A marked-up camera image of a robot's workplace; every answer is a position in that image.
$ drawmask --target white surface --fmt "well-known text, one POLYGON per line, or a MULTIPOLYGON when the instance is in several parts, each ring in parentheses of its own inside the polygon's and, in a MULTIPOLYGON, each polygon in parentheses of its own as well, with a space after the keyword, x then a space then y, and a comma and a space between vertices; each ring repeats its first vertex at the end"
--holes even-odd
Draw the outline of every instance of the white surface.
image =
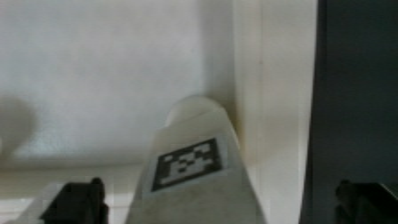
POLYGON ((233 113, 233 2, 0 5, 0 166, 143 163, 182 98, 233 113))
POLYGON ((269 224, 301 215, 317 2, 235 0, 239 133, 269 224))

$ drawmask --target white wall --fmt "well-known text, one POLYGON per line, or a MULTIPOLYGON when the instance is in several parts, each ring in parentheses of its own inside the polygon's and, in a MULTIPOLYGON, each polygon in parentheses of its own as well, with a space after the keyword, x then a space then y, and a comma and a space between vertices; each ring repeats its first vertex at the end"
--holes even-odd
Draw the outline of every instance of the white wall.
POLYGON ((233 2, 0 5, 0 166, 143 163, 182 98, 233 114, 233 2))
POLYGON ((239 132, 269 224, 299 223, 306 172, 315 0, 235 0, 239 132))

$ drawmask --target white panel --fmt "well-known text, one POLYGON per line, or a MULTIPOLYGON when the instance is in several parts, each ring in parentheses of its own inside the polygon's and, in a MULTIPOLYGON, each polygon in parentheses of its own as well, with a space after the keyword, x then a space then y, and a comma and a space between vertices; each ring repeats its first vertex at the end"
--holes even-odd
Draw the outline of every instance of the white panel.
POLYGON ((299 223, 317 1, 237 0, 239 132, 271 224, 299 223))

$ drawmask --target black object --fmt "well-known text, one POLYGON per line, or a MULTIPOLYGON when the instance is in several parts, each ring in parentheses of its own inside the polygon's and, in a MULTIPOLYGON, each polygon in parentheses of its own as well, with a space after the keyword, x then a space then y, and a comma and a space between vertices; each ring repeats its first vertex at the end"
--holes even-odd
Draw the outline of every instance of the black object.
POLYGON ((68 183, 42 215, 45 224, 107 224, 109 206, 100 178, 91 183, 68 183))
POLYGON ((337 189, 337 224, 398 223, 398 200, 386 185, 344 180, 337 189))

